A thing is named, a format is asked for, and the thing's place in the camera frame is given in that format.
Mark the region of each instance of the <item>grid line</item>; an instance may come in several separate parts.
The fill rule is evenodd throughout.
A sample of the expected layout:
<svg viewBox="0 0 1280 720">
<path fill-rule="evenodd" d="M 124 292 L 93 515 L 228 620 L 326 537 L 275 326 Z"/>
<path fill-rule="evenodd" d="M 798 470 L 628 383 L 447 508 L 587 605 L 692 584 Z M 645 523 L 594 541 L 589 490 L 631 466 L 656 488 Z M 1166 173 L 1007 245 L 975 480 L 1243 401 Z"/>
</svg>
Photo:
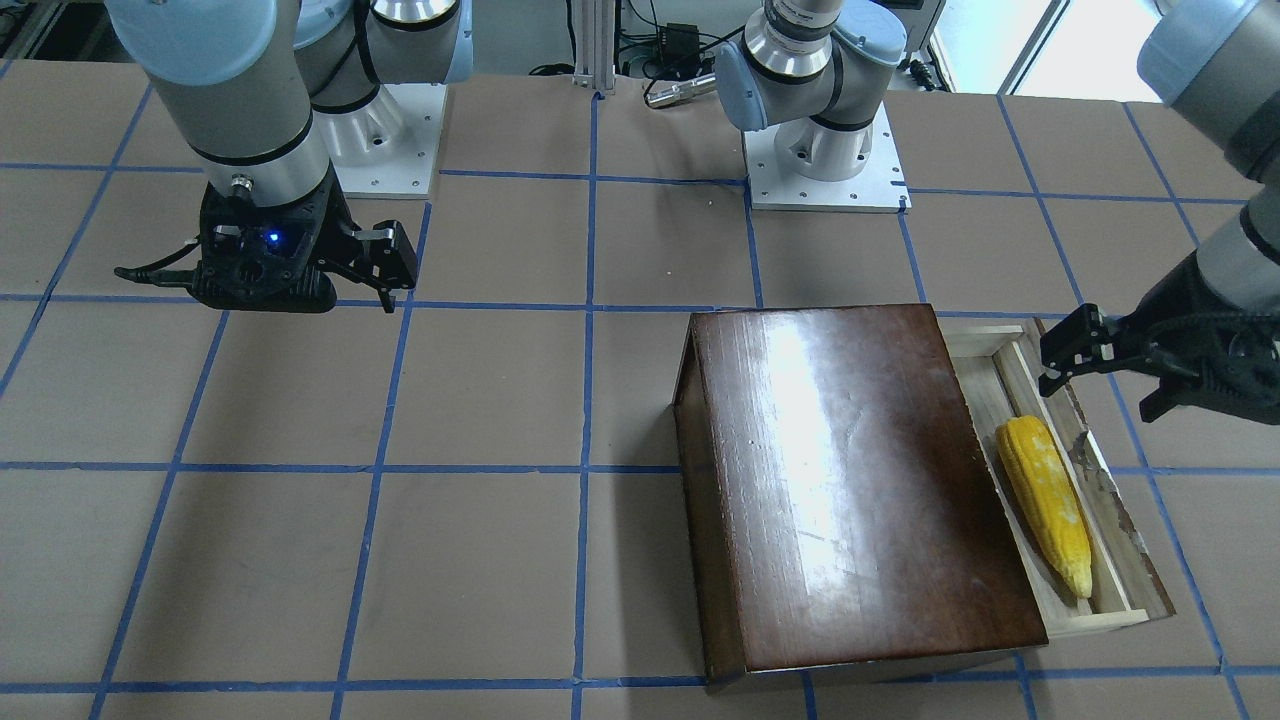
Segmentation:
<svg viewBox="0 0 1280 720">
<path fill-rule="evenodd" d="M 1156 154 L 1151 150 L 1151 143 L 1147 142 L 1147 136 L 1142 132 L 1142 127 L 1138 126 L 1138 118 L 1134 117 L 1133 109 L 1129 108 L 1128 102 L 1121 102 L 1120 106 L 1124 108 L 1124 114 L 1129 118 L 1129 124 L 1133 126 L 1133 132 L 1138 136 L 1138 142 L 1142 143 L 1142 149 L 1147 152 L 1147 159 L 1151 160 L 1151 167 L 1156 169 L 1160 184 L 1165 186 L 1165 192 L 1169 193 L 1169 200 L 1172 201 L 1174 208 L 1178 209 L 1178 217 L 1183 219 L 1187 234 L 1192 236 L 1192 242 L 1196 243 L 1196 247 L 1199 247 L 1199 236 L 1196 234 L 1196 228 L 1192 227 L 1192 222 L 1187 217 L 1187 210 L 1183 210 L 1183 204 L 1179 202 L 1178 193 L 1174 192 L 1174 186 L 1169 183 L 1169 177 L 1165 176 L 1165 169 L 1160 167 L 1160 160 L 1156 159 Z"/>
<path fill-rule="evenodd" d="M 1280 678 L 1276 665 L 1234 666 L 1238 676 Z M 1108 680 L 1108 679 L 1155 679 L 1155 678 L 1216 678 L 1221 667 L 1212 665 L 1183 665 L 1165 667 L 1069 667 L 1056 670 L 1027 670 L 1027 676 L 1036 682 L 1047 680 Z M 1014 670 L 964 670 L 940 675 L 918 675 L 887 680 L 887 684 L 964 684 L 964 683 L 1009 683 L 1019 679 Z M 421 679 L 366 679 L 348 680 L 343 687 L 347 692 L 466 692 L 466 691 L 548 691 L 548 689 L 621 689 L 621 688 L 687 688 L 705 687 L 700 675 L 630 675 L 617 678 L 421 678 Z M 106 694 L 148 694 L 148 693 L 332 693 L 338 687 L 337 680 L 169 680 L 169 682 L 113 682 L 106 687 Z M 23 694 L 93 694 L 100 683 L 0 683 L 0 696 Z"/>
<path fill-rule="evenodd" d="M 81 218 L 79 227 L 76 228 L 76 234 L 72 236 L 70 243 L 67 246 L 67 251 L 63 254 L 61 260 L 59 260 L 58 266 L 54 269 L 52 277 L 45 286 L 45 291 L 41 293 L 36 310 L 31 315 L 31 322 L 27 324 L 27 331 L 18 342 L 18 348 L 9 360 L 9 365 L 5 369 L 4 375 L 0 375 L 0 400 L 4 398 L 5 391 L 9 389 L 9 383 L 13 380 L 14 373 L 18 372 L 18 364 L 22 363 L 23 355 L 27 354 L 31 338 L 35 337 L 36 328 L 40 325 L 40 320 L 45 316 L 45 310 L 49 307 L 49 299 L 52 297 L 54 290 L 58 287 L 58 282 L 63 279 L 63 273 L 67 272 L 72 255 L 76 254 L 76 249 L 79 246 L 81 240 L 84 238 L 84 232 L 88 229 L 88 224 L 93 219 L 93 213 L 102 201 L 102 196 L 106 195 L 106 186 L 111 182 L 113 168 L 119 164 L 120 158 L 124 155 L 124 149 L 129 145 L 129 138 L 133 137 L 133 131 L 138 127 L 138 120 L 142 118 L 142 110 L 146 109 L 148 97 L 151 97 L 150 85 L 145 91 L 142 91 L 142 97 L 138 100 L 138 105 L 133 110 L 133 117 L 129 119 L 128 127 L 124 128 L 124 135 L 120 137 L 120 142 L 115 147 L 115 154 L 111 155 L 111 164 L 108 167 L 106 172 L 102 173 L 102 182 L 99 183 L 97 191 L 93 193 L 93 199 L 88 204 L 88 209 L 84 210 L 84 215 Z"/>
<path fill-rule="evenodd" d="M 417 259 L 421 269 L 422 258 L 426 254 L 428 231 L 431 225 L 431 204 L 422 208 L 422 222 L 419 229 Z M 412 300 L 415 290 L 408 291 L 407 300 Z M 338 679 L 333 691 L 333 705 L 329 711 L 332 720 L 342 717 L 342 705 L 346 694 L 347 678 L 351 671 L 351 655 L 356 646 L 356 630 L 360 624 L 360 607 L 365 594 L 365 578 L 369 574 L 369 556 L 374 544 L 374 524 L 378 521 L 378 501 L 381 497 L 383 475 L 387 469 L 387 447 L 390 445 L 392 423 L 396 419 L 396 402 L 399 397 L 401 370 L 404 366 L 404 351 L 408 347 L 410 323 L 413 319 L 413 304 L 406 302 L 401 309 L 399 337 L 396 341 L 396 359 L 392 361 L 392 378 L 387 387 L 387 409 L 383 413 L 383 428 L 378 437 L 378 452 L 374 457 L 374 477 L 369 484 L 369 510 L 365 515 L 365 529 L 361 536 L 360 555 L 356 561 L 356 580 L 351 591 L 351 607 L 347 611 L 347 628 L 343 633 L 342 655 L 338 657 Z"/>
<path fill-rule="evenodd" d="M 1041 196 L 1039 184 L 1036 182 L 1036 174 L 1032 172 L 1030 163 L 1027 159 L 1027 154 L 1023 151 L 1021 141 L 1018 137 L 1018 129 L 1014 127 L 1014 122 L 1009 115 L 1009 109 L 1005 106 L 1005 100 L 1001 96 L 996 96 L 996 102 L 1000 105 L 1001 115 L 1004 115 L 1005 126 L 1009 128 L 1009 135 L 1014 141 L 1014 147 L 1018 150 L 1018 156 L 1023 163 L 1023 169 L 1027 172 L 1027 179 L 1030 182 L 1032 191 L 1037 195 L 1037 201 L 1041 205 L 1041 210 L 1044 215 L 1044 223 L 1048 227 L 1050 234 L 1053 237 L 1053 242 L 1059 249 L 1059 256 L 1062 261 L 1062 270 L 1066 273 L 1068 279 L 1071 281 L 1071 290 L 1075 292 L 1078 302 L 1084 302 L 1084 297 L 1080 295 L 1079 286 L 1075 282 L 1075 273 L 1071 269 L 1071 261 L 1066 256 L 1065 250 L 1057 237 L 1057 231 L 1053 228 L 1053 219 L 1048 213 L 1048 208 L 1044 205 L 1044 199 Z M 1165 506 L 1164 496 L 1160 492 L 1160 487 L 1156 483 L 1156 477 L 1149 471 L 1151 462 L 1148 461 L 1146 448 L 1143 448 L 1142 441 L 1138 437 L 1138 429 L 1133 423 L 1133 418 L 1129 414 L 1129 409 L 1125 405 L 1124 396 L 1120 393 L 1120 386 L 1117 384 L 1115 375 L 1107 375 L 1107 380 L 1111 383 L 1111 391 L 1114 393 L 1116 404 L 1120 406 L 1120 414 L 1124 418 L 1125 428 L 1129 433 L 1129 439 L 1133 442 L 1134 450 L 1138 454 L 1138 460 L 1142 466 L 1147 470 L 1144 474 L 1147 477 L 1148 487 L 1151 488 L 1152 496 L 1156 501 L 1156 507 L 1160 511 L 1160 516 L 1164 520 L 1165 530 L 1169 533 L 1170 542 L 1174 546 L 1174 552 L 1178 556 L 1179 565 L 1181 566 L 1183 575 L 1190 588 L 1192 597 L 1194 598 L 1197 610 L 1201 615 L 1201 621 L 1204 625 L 1204 630 L 1210 637 L 1210 643 L 1213 647 L 1213 652 L 1221 667 L 1221 674 L 1226 679 L 1228 689 L 1231 693 L 1231 698 L 1235 701 L 1236 711 L 1239 712 L 1240 720 L 1249 720 L 1248 708 L 1244 706 L 1244 698 L 1240 696 L 1240 689 L 1235 683 L 1235 678 L 1231 674 L 1231 666 L 1228 662 L 1226 652 L 1222 650 L 1222 643 L 1219 639 L 1217 632 L 1213 628 L 1213 620 L 1210 618 L 1208 609 L 1204 606 L 1204 600 L 1201 596 L 1199 585 L 1196 582 L 1196 577 L 1192 573 L 1190 565 L 1187 562 L 1187 556 L 1183 552 L 1181 541 L 1178 537 L 1178 530 L 1174 528 L 1172 519 L 1169 515 L 1169 510 Z M 1025 665 L 1023 664 L 1021 656 L 1016 655 L 1015 660 L 1019 666 L 1020 678 L 1028 678 Z M 1034 715 L 1034 707 L 1030 700 L 1029 685 L 1024 691 L 1028 697 L 1028 714 L 1030 720 L 1037 720 Z"/>
<path fill-rule="evenodd" d="M 755 240 L 755 219 L 751 215 L 751 184 L 742 186 L 742 211 L 746 217 L 746 252 L 751 259 L 751 288 L 756 309 L 764 307 L 764 284 L 760 277 L 760 254 Z"/>
<path fill-rule="evenodd" d="M 1005 106 L 1005 99 L 997 95 L 996 105 L 1000 106 L 1000 114 L 1005 119 L 1005 127 L 1009 128 L 1009 136 L 1014 141 L 1014 150 L 1018 151 L 1018 160 L 1023 164 L 1023 172 L 1027 173 L 1027 182 L 1030 183 L 1032 192 L 1036 195 L 1036 204 L 1039 205 L 1041 214 L 1044 215 L 1044 227 L 1048 228 L 1048 234 L 1053 240 L 1053 247 L 1057 250 L 1057 256 L 1062 260 L 1062 270 L 1066 272 L 1066 281 L 1071 283 L 1071 292 L 1075 293 L 1075 301 L 1083 304 L 1084 295 L 1080 293 L 1080 284 L 1075 282 L 1075 272 L 1071 270 L 1071 263 L 1066 258 L 1066 249 L 1062 247 L 1062 240 L 1059 237 L 1057 228 L 1053 225 L 1053 218 L 1048 213 L 1048 205 L 1044 204 L 1044 196 L 1041 193 L 1039 183 L 1036 182 L 1036 173 L 1032 172 L 1030 160 L 1027 158 L 1027 151 L 1023 149 L 1023 141 L 1018 137 L 1018 129 L 1014 128 L 1014 119 L 1009 115 L 1009 108 Z"/>
<path fill-rule="evenodd" d="M 906 225 L 906 201 L 899 201 L 897 229 L 902 233 L 902 243 L 906 246 L 906 261 L 911 265 L 911 279 L 915 281 L 915 297 L 920 302 L 928 302 L 929 296 L 924 292 L 924 275 L 920 274 L 920 260 L 915 255 L 915 243 L 911 241 L 911 231 Z"/>
<path fill-rule="evenodd" d="M 590 124 L 590 176 L 588 179 L 586 204 L 586 304 L 590 307 L 595 304 L 595 241 L 596 241 L 596 192 L 599 188 L 599 158 L 600 158 L 600 100 L 604 95 L 591 94 L 591 124 Z M 582 688 L 577 684 L 582 679 L 582 665 L 586 661 L 586 560 L 588 536 L 590 532 L 590 462 L 591 462 L 591 393 L 594 386 L 594 360 L 595 360 L 595 311 L 588 309 L 582 315 L 582 447 L 579 462 L 581 468 L 577 477 L 577 534 L 575 537 L 575 562 L 573 562 L 573 694 L 570 703 L 571 720 L 582 717 Z"/>
<path fill-rule="evenodd" d="M 800 687 L 804 689 L 804 714 L 806 720 L 818 720 L 818 693 L 813 689 L 813 675 L 800 671 Z"/>
<path fill-rule="evenodd" d="M 1036 696 L 1032 693 L 1030 674 L 1027 671 L 1027 661 L 1023 660 L 1021 652 L 1014 652 L 1014 667 L 1018 675 L 1018 689 L 1021 691 L 1023 705 L 1027 707 L 1027 719 L 1039 720 L 1039 712 L 1036 711 Z"/>
<path fill-rule="evenodd" d="M 191 396 L 191 404 L 187 406 L 187 416 L 182 423 L 182 432 L 178 434 L 178 443 L 173 451 L 173 460 L 169 462 L 169 471 L 165 474 L 164 484 L 160 488 L 160 497 L 156 500 L 155 511 L 151 515 L 151 525 L 147 529 L 146 541 L 142 543 L 142 553 L 138 557 L 137 569 L 133 573 L 133 583 L 129 585 L 129 594 L 124 601 L 124 609 L 120 611 L 120 621 L 115 628 L 115 637 L 111 639 L 111 650 L 106 656 L 106 664 L 102 667 L 102 679 L 99 683 L 97 691 L 93 694 L 93 705 L 90 708 L 88 719 L 97 720 L 102 715 L 102 705 L 106 702 L 106 691 L 111 684 L 111 679 L 115 675 L 116 662 L 120 660 L 120 652 L 124 650 L 124 638 L 129 632 L 129 624 L 133 620 L 133 611 L 137 609 L 138 597 L 142 594 L 142 583 L 147 575 L 147 568 L 151 564 L 151 555 L 155 551 L 156 539 L 160 536 L 160 524 L 164 521 L 165 510 L 169 506 L 169 497 L 173 492 L 174 480 L 178 477 L 178 464 L 182 462 L 182 454 L 187 450 L 187 441 L 191 438 L 191 428 L 196 423 L 196 413 L 200 409 L 200 401 L 205 395 L 205 388 L 209 384 L 209 375 L 214 369 L 214 357 L 218 355 L 218 348 L 223 342 L 223 336 L 227 332 L 227 320 L 230 318 L 229 310 L 223 310 L 221 316 L 218 319 L 218 328 L 214 331 L 214 338 L 209 343 L 209 352 L 205 355 L 205 364 L 200 370 L 200 379 L 196 382 L 196 389 Z"/>
</svg>

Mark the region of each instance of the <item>dark brown wooden lid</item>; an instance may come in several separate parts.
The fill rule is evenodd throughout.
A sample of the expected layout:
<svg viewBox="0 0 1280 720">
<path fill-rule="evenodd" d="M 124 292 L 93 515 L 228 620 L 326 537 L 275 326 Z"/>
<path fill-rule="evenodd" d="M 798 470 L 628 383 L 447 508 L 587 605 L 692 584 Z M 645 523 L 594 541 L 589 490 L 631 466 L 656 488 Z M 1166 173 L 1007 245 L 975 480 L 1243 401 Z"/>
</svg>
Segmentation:
<svg viewBox="0 0 1280 720">
<path fill-rule="evenodd" d="M 1044 644 L 928 305 L 692 320 L 749 670 Z"/>
</svg>

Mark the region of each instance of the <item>corn cob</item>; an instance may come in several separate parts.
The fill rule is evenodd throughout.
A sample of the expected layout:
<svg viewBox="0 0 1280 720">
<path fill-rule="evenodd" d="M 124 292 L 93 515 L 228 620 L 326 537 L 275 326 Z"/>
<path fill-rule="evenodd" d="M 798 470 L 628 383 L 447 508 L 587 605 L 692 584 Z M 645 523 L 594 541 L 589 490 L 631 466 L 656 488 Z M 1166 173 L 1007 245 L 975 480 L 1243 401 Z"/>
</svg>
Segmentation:
<svg viewBox="0 0 1280 720">
<path fill-rule="evenodd" d="M 1014 418 L 996 429 L 996 443 L 1044 559 L 1076 597 L 1089 597 L 1093 594 L 1089 534 L 1080 501 L 1044 421 L 1034 415 Z"/>
</svg>

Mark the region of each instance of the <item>blue tape line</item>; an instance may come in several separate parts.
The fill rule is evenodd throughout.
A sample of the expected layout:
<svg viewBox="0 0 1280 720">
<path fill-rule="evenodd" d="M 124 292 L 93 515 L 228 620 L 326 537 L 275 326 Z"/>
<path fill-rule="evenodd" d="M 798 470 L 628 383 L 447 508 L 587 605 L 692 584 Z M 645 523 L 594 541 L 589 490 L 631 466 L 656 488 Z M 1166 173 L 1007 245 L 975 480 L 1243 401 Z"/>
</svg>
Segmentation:
<svg viewBox="0 0 1280 720">
<path fill-rule="evenodd" d="M 1233 666 L 1236 676 L 1271 678 L 1280 676 L 1276 665 Z M 1213 666 L 1170 666 L 1170 667 L 1075 667 L 1060 670 L 1028 670 L 1027 676 L 1034 682 L 1071 679 L 1135 679 L 1135 678 L 1212 678 L 1221 675 Z M 1016 671 L 961 671 L 942 675 L 919 675 L 887 684 L 957 684 L 957 683 L 1007 683 L 1018 680 Z M 335 680 L 174 680 L 174 682 L 115 682 L 108 687 L 108 694 L 146 694 L 146 693 L 315 693 L 333 692 L 339 683 Z M 397 691 L 564 691 L 564 689 L 621 689 L 621 688 L 692 688 L 705 687 L 707 680 L 698 675 L 654 675 L 621 678 L 426 678 L 426 679 L 370 679 L 348 680 L 346 692 L 397 692 Z M 19 694 L 91 694 L 99 691 L 100 683 L 0 683 L 0 696 Z"/>
<path fill-rule="evenodd" d="M 1034 192 L 1019 190 L 964 190 L 947 187 L 913 187 L 916 195 L 973 195 L 979 197 L 1036 197 Z"/>
<path fill-rule="evenodd" d="M 138 557 L 137 569 L 133 571 L 133 583 L 129 585 L 129 594 L 124 601 L 120 612 L 120 621 L 115 626 L 115 637 L 111 639 L 111 650 L 106 656 L 106 665 L 102 667 L 102 679 L 97 692 L 93 694 L 93 706 L 90 710 L 90 720 L 97 720 L 102 715 L 102 703 L 106 702 L 106 692 L 115 675 L 115 665 L 120 660 L 120 651 L 124 648 L 124 637 L 129 632 L 129 623 L 133 620 L 133 611 L 138 605 L 138 596 L 142 594 L 142 582 L 147 575 L 147 566 L 151 564 L 151 555 L 155 551 L 156 538 L 160 536 L 160 524 L 164 521 L 164 512 L 169 506 L 169 496 L 173 492 L 174 479 L 178 477 L 178 464 L 182 462 L 182 454 L 187 450 L 187 441 L 191 438 L 191 428 L 196 423 L 196 413 L 200 410 L 200 401 L 205 396 L 209 386 L 209 375 L 214 369 L 214 357 L 221 346 L 223 336 L 227 333 L 227 320 L 230 313 L 223 310 L 218 319 L 218 328 L 214 338 L 209 343 L 209 352 L 205 355 L 205 364 L 200 369 L 200 379 L 187 406 L 187 416 L 182 421 L 182 432 L 178 434 L 178 445 L 173 450 L 169 471 L 165 474 L 164 484 L 160 488 L 160 497 L 156 500 L 155 511 L 151 514 L 151 525 L 147 528 L 147 538 L 142 543 L 142 555 Z"/>
<path fill-rule="evenodd" d="M 591 176 L 586 195 L 586 304 L 595 304 L 595 223 L 599 178 L 595 174 L 599 161 L 599 100 L 591 97 Z"/>
<path fill-rule="evenodd" d="M 746 214 L 746 251 L 751 258 L 751 288 L 755 291 L 755 306 L 764 307 L 764 286 L 760 279 L 760 254 L 755 240 L 755 220 L 751 218 L 751 184 L 742 187 L 742 211 Z"/>
<path fill-rule="evenodd" d="M 714 184 L 722 187 L 744 187 L 746 181 L 731 179 L 731 178 L 707 178 L 707 179 L 689 179 L 689 178 L 645 178 L 634 176 L 596 176 L 595 179 L 600 182 L 621 182 L 621 183 L 635 183 L 635 184 Z"/>
<path fill-rule="evenodd" d="M 97 683 L 0 683 L 0 694 L 90 694 Z"/>
<path fill-rule="evenodd" d="M 1062 247 L 1062 240 L 1057 236 L 1057 228 L 1053 225 L 1053 218 L 1048 214 L 1048 205 L 1044 204 L 1044 196 L 1041 193 L 1039 184 L 1036 182 L 1036 174 L 1032 172 L 1032 164 L 1027 159 L 1027 151 L 1023 150 L 1023 142 L 1018 137 L 1018 131 L 1014 128 L 1014 120 L 1009 117 L 1009 108 L 1005 106 L 1005 99 L 1000 95 L 996 96 L 996 104 L 1000 105 L 1000 114 L 1005 118 L 1005 127 L 1009 128 L 1009 136 L 1014 140 L 1014 149 L 1018 150 L 1018 159 L 1023 164 L 1023 172 L 1027 173 L 1027 182 L 1032 186 L 1032 192 L 1036 193 L 1036 202 L 1039 205 L 1041 214 L 1044 215 L 1044 225 L 1048 228 L 1048 234 L 1053 240 L 1053 247 L 1057 250 L 1057 256 L 1062 261 L 1062 270 L 1066 272 L 1066 281 L 1071 284 L 1071 292 L 1075 293 L 1075 301 L 1084 304 L 1084 295 L 1080 293 L 1080 284 L 1075 282 L 1075 273 L 1071 270 L 1071 263 L 1066 258 L 1066 249 Z"/>
<path fill-rule="evenodd" d="M 599 126 L 600 126 L 600 100 L 604 96 L 599 92 L 591 96 L 591 187 L 588 218 L 586 237 L 586 302 L 594 302 L 595 296 L 595 192 L 598 186 L 599 168 Z M 584 318 L 582 342 L 582 451 L 579 456 L 581 471 L 579 473 L 577 496 L 577 539 L 576 539 L 576 565 L 573 575 L 573 678 L 582 678 L 582 665 L 586 644 L 586 542 L 589 536 L 590 514 L 590 473 L 591 462 L 591 395 L 594 391 L 594 356 L 595 356 L 595 314 L 588 311 Z M 581 717 L 581 691 L 575 689 L 575 710 L 572 717 Z"/>
<path fill-rule="evenodd" d="M 818 720 L 818 693 L 813 689 L 813 675 L 800 671 L 800 685 L 804 688 L 804 715 L 806 720 Z"/>
<path fill-rule="evenodd" d="M 431 205 L 422 206 L 422 223 L 417 238 L 419 259 L 426 251 L 428 228 L 431 225 Z M 356 647 L 356 628 L 360 624 L 360 607 L 365 597 L 365 578 L 369 574 L 369 556 L 374 546 L 374 524 L 378 521 L 378 501 L 381 497 L 383 475 L 387 471 L 387 447 L 390 445 L 392 423 L 396 419 L 396 402 L 399 397 L 399 378 L 404 368 L 404 351 L 408 347 L 410 323 L 413 319 L 413 292 L 410 291 L 401 310 L 399 337 L 396 341 L 396 359 L 392 363 L 392 379 L 387 387 L 387 410 L 383 413 L 383 429 L 378 437 L 378 454 L 374 457 L 374 477 L 369 483 L 369 510 L 365 515 L 365 529 L 361 536 L 360 557 L 356 561 L 356 580 L 351 591 L 351 607 L 347 611 L 347 629 L 343 633 L 342 655 L 338 659 L 338 685 L 333 691 L 332 720 L 342 717 L 342 703 L 347 678 L 351 671 L 351 655 Z"/>
<path fill-rule="evenodd" d="M 204 174 L 201 168 L 178 168 L 166 165 L 120 165 L 116 168 L 120 173 L 160 173 L 160 174 L 177 174 L 177 176 L 198 176 Z"/>
<path fill-rule="evenodd" d="M 525 173 L 520 170 L 440 170 L 442 176 L 462 178 L 521 178 L 521 179 L 570 179 L 586 181 L 590 176 L 579 173 Z"/>
<path fill-rule="evenodd" d="M 1210 665 L 1170 667 L 1069 667 L 1060 670 L 1029 670 L 1032 680 L 1106 680 L 1121 678 L 1210 678 L 1221 675 L 1220 667 Z"/>
<path fill-rule="evenodd" d="M 129 305 L 196 305 L 189 295 L 54 295 L 50 302 L 118 302 Z"/>
<path fill-rule="evenodd" d="M 110 165 L 92 165 L 83 163 L 0 163 L 0 170 L 73 170 L 105 173 Z"/>
<path fill-rule="evenodd" d="M 581 313 L 590 309 L 588 305 L 568 302 L 454 302 L 447 300 L 415 300 L 407 305 L 430 310 L 538 310 L 548 313 Z"/>
<path fill-rule="evenodd" d="M 101 462 L 101 461 L 49 461 L 0 460 L 0 470 L 83 470 L 90 473 L 151 473 L 168 470 L 169 462 Z M 581 465 L 393 465 L 384 464 L 384 474 L 403 475 L 521 475 L 550 474 L 573 475 Z M 179 473 L 273 473 L 273 474 L 367 474 L 374 465 L 297 465 L 268 462 L 179 462 Z M 613 475 L 671 475 L 680 473 L 680 465 L 588 465 L 588 473 Z"/>
<path fill-rule="evenodd" d="M 573 475 L 582 470 L 579 465 L 384 465 L 384 473 L 422 475 Z"/>
<path fill-rule="evenodd" d="M 722 310 L 754 310 L 742 305 L 593 305 L 595 313 L 719 313 Z"/>
<path fill-rule="evenodd" d="M 168 470 L 168 462 L 47 462 L 0 461 L 0 470 L 86 470 L 95 473 L 154 473 Z"/>
<path fill-rule="evenodd" d="M 671 475 L 680 473 L 680 465 L 591 465 L 588 471 L 614 475 Z"/>
<path fill-rule="evenodd" d="M 1030 675 L 1027 673 L 1027 661 L 1023 660 L 1023 653 L 1014 653 L 1014 666 L 1018 669 L 1018 687 L 1023 692 L 1023 705 L 1027 706 L 1027 720 L 1039 720 L 1039 714 L 1036 711 L 1036 696 L 1032 694 L 1032 682 Z"/>
<path fill-rule="evenodd" d="M 1151 167 L 1156 169 L 1160 184 L 1165 186 L 1165 192 L 1169 193 L 1169 199 L 1174 202 L 1174 208 L 1178 209 L 1178 217 L 1183 219 L 1187 234 L 1192 237 L 1192 242 L 1196 243 L 1196 247 L 1199 247 L 1199 236 L 1196 234 L 1196 228 L 1192 227 L 1190 219 L 1187 218 L 1187 211 L 1183 210 L 1183 204 L 1178 201 L 1174 186 L 1169 183 L 1169 178 L 1165 176 L 1165 169 L 1160 167 L 1160 160 L 1156 159 L 1155 151 L 1151 150 L 1151 143 L 1147 142 L 1147 136 L 1142 132 L 1142 128 L 1138 127 L 1138 118 L 1134 117 L 1128 102 L 1121 102 L 1120 106 L 1124 108 L 1124 114 L 1129 118 L 1129 124 L 1133 126 L 1133 132 L 1138 135 L 1138 142 L 1142 143 L 1142 149 L 1147 152 L 1147 159 L 1151 160 Z"/>
<path fill-rule="evenodd" d="M 332 682 L 278 680 L 278 682 L 134 682 L 111 683 L 108 694 L 132 693 L 315 693 L 333 689 Z"/>
<path fill-rule="evenodd" d="M 124 154 L 124 149 L 129 145 L 129 138 L 133 137 L 133 131 L 138 127 L 138 119 L 142 117 L 142 110 L 147 106 L 148 97 L 151 97 L 150 85 L 146 91 L 142 92 L 142 99 L 138 100 L 138 106 L 133 110 L 133 118 L 129 120 L 129 126 L 124 128 L 124 136 L 120 138 L 120 143 L 115 149 L 115 155 L 111 156 L 113 167 L 120 161 L 120 155 Z M 70 245 L 67 246 L 67 251 L 63 252 L 63 259 L 59 260 L 58 266 L 54 269 L 54 275 L 45 286 L 45 291 L 36 305 L 36 310 L 31 315 L 31 322 L 27 324 L 27 331 L 18 342 L 18 348 L 14 351 L 13 357 L 9 359 L 9 365 L 5 368 L 4 375 L 0 377 L 0 398 L 3 398 L 4 393 L 9 389 L 9 383 L 13 380 L 14 373 L 18 372 L 18 364 L 22 363 L 23 355 L 27 354 L 27 347 L 31 346 L 31 338 L 35 337 L 36 328 L 40 325 L 40 320 L 45 316 L 45 309 L 49 307 L 49 299 L 52 297 L 54 288 L 58 287 L 58 282 L 63 279 L 63 273 L 67 272 L 67 265 L 70 263 L 72 255 L 76 254 L 76 249 L 79 246 L 81 240 L 84 237 L 84 231 L 88 229 L 90 220 L 92 220 L 93 213 L 97 211 L 97 205 L 102 201 L 102 196 L 106 195 L 106 186 L 110 182 L 111 169 L 109 168 L 102 174 L 102 182 L 99 183 L 97 191 L 93 193 L 93 199 L 88 204 L 88 209 L 84 210 L 79 227 L 76 228 L 76 234 L 72 236 Z"/>
<path fill-rule="evenodd" d="M 920 302 L 928 302 L 929 296 L 924 292 L 924 275 L 920 274 L 920 260 L 915 256 L 915 243 L 911 242 L 911 231 L 906 227 L 905 200 L 899 200 L 897 228 L 902 232 L 902 243 L 906 246 L 906 260 L 911 265 L 911 278 L 915 279 L 915 297 Z"/>
<path fill-rule="evenodd" d="M 901 680 L 888 680 L 890 683 L 1009 683 L 1018 679 L 1015 670 L 968 670 L 963 673 L 946 673 L 941 675 L 916 675 L 902 678 Z"/>
<path fill-rule="evenodd" d="M 585 351 L 582 355 L 582 452 L 579 456 L 581 470 L 585 473 L 591 465 L 591 395 L 594 392 L 595 363 L 593 359 L 595 348 L 595 315 L 588 313 L 584 316 L 586 331 Z"/>
<path fill-rule="evenodd" d="M 1183 205 L 1248 205 L 1248 200 L 1235 200 L 1230 197 L 1179 197 Z"/>
<path fill-rule="evenodd" d="M 288 465 L 271 462 L 182 462 L 182 473 L 291 473 L 297 475 L 355 475 L 372 473 L 372 465 Z"/>
<path fill-rule="evenodd" d="M 348 680 L 347 692 L 396 691 L 564 691 L 573 687 L 571 679 L 544 678 L 462 678 L 425 680 Z"/>
<path fill-rule="evenodd" d="M 701 688 L 707 679 L 699 675 L 628 676 L 616 680 L 584 680 L 582 687 L 593 688 Z"/>
<path fill-rule="evenodd" d="M 1277 477 L 1280 468 L 1149 468 L 1156 475 L 1208 475 L 1228 478 Z"/>
</svg>

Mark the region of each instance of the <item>robotic arm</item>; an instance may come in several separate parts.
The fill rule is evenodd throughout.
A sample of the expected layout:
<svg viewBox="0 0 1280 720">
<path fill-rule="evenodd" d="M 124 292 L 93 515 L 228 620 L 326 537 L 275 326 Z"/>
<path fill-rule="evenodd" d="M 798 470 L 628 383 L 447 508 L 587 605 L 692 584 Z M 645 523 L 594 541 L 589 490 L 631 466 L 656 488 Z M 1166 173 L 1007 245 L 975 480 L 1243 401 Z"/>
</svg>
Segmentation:
<svg viewBox="0 0 1280 720">
<path fill-rule="evenodd" d="M 392 291 L 417 282 L 412 242 L 398 220 L 367 231 L 352 220 L 330 154 L 389 145 L 396 108 L 383 82 L 466 79 L 470 0 L 106 6 L 209 178 L 195 269 L 165 269 L 192 243 L 115 274 L 216 309 L 324 313 L 337 302 L 335 273 L 372 287 L 390 313 Z M 355 142 L 326 146 L 343 137 Z"/>
<path fill-rule="evenodd" d="M 1048 397 L 1085 373 L 1160 378 L 1144 421 L 1194 405 L 1280 424 L 1280 0 L 1187 0 L 1143 46 L 1160 97 L 1263 190 L 1121 318 L 1082 305 L 1044 334 Z"/>
</svg>

